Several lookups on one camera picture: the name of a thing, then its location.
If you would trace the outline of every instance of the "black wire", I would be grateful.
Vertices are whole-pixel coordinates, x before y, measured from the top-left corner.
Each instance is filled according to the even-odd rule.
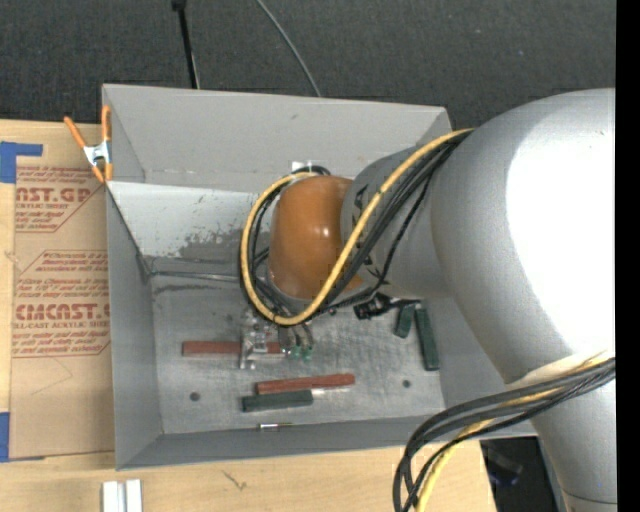
[[[267,256],[269,256],[269,248],[265,247],[264,249],[262,249],[258,254],[256,254],[254,256],[254,268],[257,268],[258,265],[262,264],[263,261],[265,261],[267,259]]]
[[[413,219],[415,213],[417,212],[421,202],[427,193],[428,184],[430,179],[437,168],[449,157],[449,155],[453,152],[453,150],[458,146],[460,142],[462,142],[468,135],[469,132],[458,134],[453,137],[446,143],[443,143],[427,154],[423,155],[417,162],[413,164],[411,169],[408,169],[403,176],[400,178],[399,182],[394,184],[394,186],[387,192],[387,201],[382,203],[379,206],[379,213],[376,215],[376,221],[373,223],[370,228],[367,236],[364,241],[359,246],[355,255],[351,258],[349,262],[348,268],[342,273],[342,275],[336,280],[331,292],[325,298],[323,305],[318,308],[318,310],[311,316],[312,318],[316,318],[320,315],[323,315],[329,311],[333,311],[340,307],[345,307],[347,305],[354,305],[357,303],[361,303],[363,301],[370,300],[371,296],[375,293],[375,291],[384,283],[384,279],[386,274],[391,266],[393,255],[396,251],[396,248],[404,235],[406,229],[408,228],[411,220]],[[379,276],[378,283],[369,287],[366,290],[356,294],[353,297],[347,298],[340,303],[335,303],[335,299],[344,291],[347,285],[351,282],[353,277],[356,275],[362,264],[369,257],[369,253],[378,242],[384,231],[387,229],[389,223],[394,218],[394,216],[398,213],[398,211],[406,204],[407,200],[415,193],[417,187],[420,185],[424,185],[421,193],[418,198],[412,205],[407,217],[405,218],[401,228],[394,239],[394,242],[391,246],[390,252],[387,255],[385,260],[385,264],[383,266],[383,271],[381,276]],[[256,221],[254,221],[254,225],[252,226],[252,231],[250,232],[250,250],[249,250],[249,264],[250,264],[250,274],[253,281],[255,281],[255,251],[256,251],[256,243],[257,243],[257,234],[259,232],[259,226],[262,221],[262,216],[267,211],[272,201],[280,194],[281,190],[285,187],[285,185],[274,190],[271,195],[265,200],[265,202],[261,205],[261,208],[256,216]],[[272,303],[277,303],[281,307],[284,305],[281,301],[278,300],[277,294],[273,291],[270,291],[267,286],[260,287],[260,293],[269,298],[269,301]]]
[[[516,416],[515,418],[509,419],[509,420],[505,420],[502,422],[499,422],[497,424],[494,425],[490,425],[487,427],[484,427],[481,430],[478,430],[477,432],[473,432],[470,434],[466,434],[464,436],[460,436],[459,438],[456,438],[452,441],[450,441],[449,443],[447,443],[446,445],[444,445],[442,448],[440,448],[428,461],[427,463],[424,465],[424,467],[422,468],[422,470],[420,471],[420,474],[418,476],[418,478],[416,479],[416,483],[413,486],[412,491],[409,494],[409,497],[407,498],[406,504],[405,504],[405,508],[403,508],[403,512],[406,512],[409,510],[409,508],[411,507],[411,504],[414,502],[415,497],[417,496],[417,493],[420,489],[420,486],[422,485],[424,478],[427,475],[427,472],[429,471],[429,468],[433,465],[433,463],[435,462],[435,460],[445,451],[447,451],[448,449],[450,449],[452,446],[455,446],[463,441],[466,441],[468,439],[472,439],[472,438],[476,438],[482,435],[486,435],[492,432],[496,432],[498,430],[501,430],[503,428],[506,427],[510,427],[513,425],[516,425],[518,423],[522,423],[523,421],[527,421],[531,418],[533,418],[534,416],[537,416],[539,414],[542,414],[543,412],[548,411],[549,409],[551,409],[552,407],[566,401],[569,400],[570,398],[574,398],[576,396],[580,396],[583,395],[585,393],[588,393],[589,391],[593,391],[594,389],[603,386],[604,384],[607,384],[608,382],[610,382],[611,380],[613,380],[613,378],[615,378],[615,370],[608,370],[607,372],[605,372],[605,374],[603,376],[595,376],[595,377],[591,377],[589,379],[585,379],[584,382],[582,382],[581,384],[577,384],[574,387],[570,388],[569,390],[557,395],[555,398],[553,398],[552,400],[550,400],[548,403],[545,403],[543,405],[537,406],[532,408],[531,410],[529,410],[528,412],[525,412],[523,414],[520,414],[518,416]]]
[[[307,80],[311,84],[311,87],[313,87],[313,90],[316,93],[316,96],[318,96],[318,98],[322,98],[322,93],[320,92],[320,88],[318,87],[318,84],[316,84],[316,81],[311,76],[311,72],[309,71],[309,68],[307,68],[307,65],[302,59],[302,56],[298,53],[298,50],[296,49],[295,45],[293,44],[291,39],[289,39],[289,36],[284,31],[280,23],[278,23],[278,20],[276,19],[276,17],[271,13],[271,11],[267,8],[267,6],[262,0],[255,0],[255,2],[258,4],[258,6],[260,6],[260,9],[262,9],[264,13],[267,15],[267,17],[271,20],[271,23],[273,23],[273,25],[276,27],[278,32],[280,32],[282,39],[284,39],[284,42],[287,43],[287,46],[289,47],[289,49],[291,50],[291,53],[293,53],[294,57],[298,61],[298,64],[302,68],[302,71],[304,72],[305,76],[307,77]]]
[[[196,70],[196,59],[193,56],[193,48],[191,47],[191,39],[189,37],[189,26],[187,24],[187,15],[185,9],[187,0],[172,0],[171,8],[177,11],[180,20],[180,33],[182,34],[182,44],[184,45],[184,54],[187,58],[187,67],[189,69],[189,81],[192,89],[200,89],[200,79]]]
[[[412,171],[406,172],[407,177],[399,185],[397,185],[398,188],[394,191],[388,192],[388,194],[392,196],[392,199],[389,201],[388,204],[383,206],[381,208],[381,212],[378,215],[376,215],[376,222],[374,223],[373,227],[369,231],[369,234],[367,235],[366,239],[363,241],[362,245],[358,249],[358,252],[356,253],[356,255],[353,257],[353,259],[349,263],[349,267],[347,268],[347,270],[336,281],[333,287],[333,290],[328,294],[327,298],[325,299],[326,305],[323,308],[321,308],[317,314],[322,314],[327,309],[332,307],[331,302],[333,302],[344,291],[346,286],[351,282],[351,280],[356,275],[356,273],[358,272],[358,270],[360,269],[364,261],[366,261],[366,259],[368,258],[369,253],[371,252],[375,244],[378,242],[378,240],[384,233],[385,229],[388,227],[389,223],[391,222],[391,219],[397,214],[400,208],[406,203],[408,198],[415,192],[415,188],[430,179],[430,176],[433,174],[433,172],[435,172],[435,170],[443,163],[443,161],[446,160],[446,158],[448,158],[448,156],[451,154],[453,149],[460,142],[462,142],[462,140],[464,140],[464,138],[466,138],[467,135],[468,135],[468,132],[462,133],[457,137],[455,137],[454,139],[451,139],[447,143],[442,144],[441,146],[438,146],[432,152],[429,152],[426,155],[424,155],[420,160],[418,160],[418,162],[414,164]],[[397,245],[397,242],[399,242],[399,239],[397,239],[397,241],[394,242],[394,246]],[[388,270],[388,267],[390,266],[390,261],[385,262],[385,266],[387,267],[387,270]],[[375,289],[379,288],[379,286],[382,283],[383,283],[383,279],[379,279]],[[368,290],[367,294],[370,294],[373,291],[375,290],[374,289]]]
[[[447,411],[443,411],[442,413],[432,417],[430,420],[425,422],[412,436],[412,439],[409,441],[407,448],[405,450],[405,455],[400,461],[400,464],[396,470],[396,474],[394,477],[393,483],[393,502],[396,511],[407,511],[411,507],[411,505],[415,505],[417,493],[422,485],[422,482],[427,474],[427,471],[433,461],[445,450],[450,448],[451,446],[458,444],[466,439],[471,437],[478,437],[481,435],[485,435],[490,432],[497,431],[499,429],[515,425],[517,423],[521,423],[531,417],[541,414],[542,412],[550,409],[551,407],[557,405],[558,403],[573,398],[574,396],[578,396],[584,393],[588,393],[597,387],[600,387],[607,382],[610,382],[613,378],[615,378],[615,358],[612,358],[609,361],[601,363],[599,365],[595,365],[592,368],[588,368],[586,370],[582,370],[580,372],[576,372],[573,375],[569,375],[566,377],[561,377],[557,379],[553,379],[548,382],[540,383],[533,386],[528,386],[527,388],[522,388],[519,390],[515,390],[512,392],[501,393],[498,395],[493,395],[491,397],[485,397],[482,399],[474,400],[472,402],[467,402],[465,404],[460,404],[459,406],[453,407]],[[452,414],[458,414],[463,410],[468,410],[470,408],[474,408],[473,404],[478,405],[478,407],[487,406],[490,403],[503,403],[507,400],[512,400],[516,398],[522,398],[523,396],[532,395],[541,391],[548,391],[549,389],[554,389],[557,387],[562,387],[557,393],[552,395],[548,395],[547,397],[543,397],[533,402],[529,402],[527,404],[518,404],[510,407],[498,407],[496,410],[482,411],[481,413],[475,413],[469,415],[465,418],[462,418],[457,421],[452,421],[449,424],[434,428],[435,425],[439,422],[440,419],[446,419],[450,417]],[[514,412],[517,412],[517,409],[525,408],[525,412],[515,416],[512,419],[504,420],[502,422],[498,422],[496,424],[485,427],[473,434],[468,434],[465,436],[461,436],[460,438],[451,441],[447,445],[445,445],[441,450],[436,452],[434,456],[425,464],[422,468],[418,478],[415,483],[412,481],[411,477],[411,459],[413,456],[418,453],[418,451],[429,442],[441,437],[442,435],[450,432],[452,430],[457,430],[461,427],[465,427],[468,425],[472,425],[481,421],[483,419],[491,419],[492,413],[496,413],[495,417],[504,417]],[[401,497],[400,497],[400,489],[402,480],[405,480],[405,484],[407,489],[409,490],[409,495],[405,500],[404,507],[402,506]]]

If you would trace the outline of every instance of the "red stick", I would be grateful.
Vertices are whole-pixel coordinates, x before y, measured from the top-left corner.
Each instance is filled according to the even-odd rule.
[[[183,341],[183,356],[240,355],[242,343],[239,341]],[[280,343],[267,342],[267,354],[280,354]]]
[[[352,373],[335,373],[333,375],[317,375],[315,377],[300,377],[297,379],[268,380],[256,383],[256,393],[268,395],[286,391],[300,391],[302,389],[337,388],[352,386],[356,378]]]

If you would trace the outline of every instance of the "black connector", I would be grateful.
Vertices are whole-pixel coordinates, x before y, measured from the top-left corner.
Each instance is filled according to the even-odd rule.
[[[369,320],[371,317],[386,313],[392,307],[390,297],[376,293],[370,301],[353,306],[353,312],[358,317],[358,320]]]
[[[273,393],[269,395],[252,395],[242,397],[242,412],[272,411],[289,407],[305,407],[313,404],[310,389]]]
[[[411,332],[411,325],[413,324],[413,312],[416,310],[416,303],[409,302],[404,304],[400,311],[398,311],[398,318],[396,319],[396,326],[393,329],[393,334],[398,338],[406,338]]]
[[[440,369],[440,358],[438,357],[438,348],[436,347],[436,339],[431,329],[431,321],[426,309],[415,310],[416,327],[418,328],[418,339],[420,340],[420,350],[422,352],[422,361],[424,369],[433,372]]]

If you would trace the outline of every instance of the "cardboard box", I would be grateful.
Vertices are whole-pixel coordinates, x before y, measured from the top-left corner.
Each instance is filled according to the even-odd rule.
[[[100,137],[79,128],[90,144]],[[18,156],[15,214],[2,224],[15,226],[2,258],[15,275],[10,457],[110,450],[104,187],[62,123],[0,121],[0,141],[42,145],[41,157]]]
[[[240,343],[249,303],[238,249],[258,193],[294,162],[354,177],[448,133],[442,107],[121,85],[105,85],[103,101],[113,123],[107,226],[119,467],[403,445],[444,408],[415,332],[391,342],[393,314],[358,322],[345,308],[315,319],[309,364],[240,370],[234,360],[180,351],[187,340]],[[262,230],[268,239],[266,218]],[[256,381],[311,372],[354,373],[356,384],[311,407],[242,411]],[[257,425],[279,422],[294,426],[265,442]]]

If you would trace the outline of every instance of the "metal bracket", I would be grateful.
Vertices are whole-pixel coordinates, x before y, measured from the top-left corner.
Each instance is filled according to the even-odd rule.
[[[102,512],[142,512],[142,481],[104,482]]]
[[[102,159],[107,163],[111,163],[111,141],[103,140],[97,146],[85,146],[82,148],[87,160],[93,165],[98,165],[98,160]]]

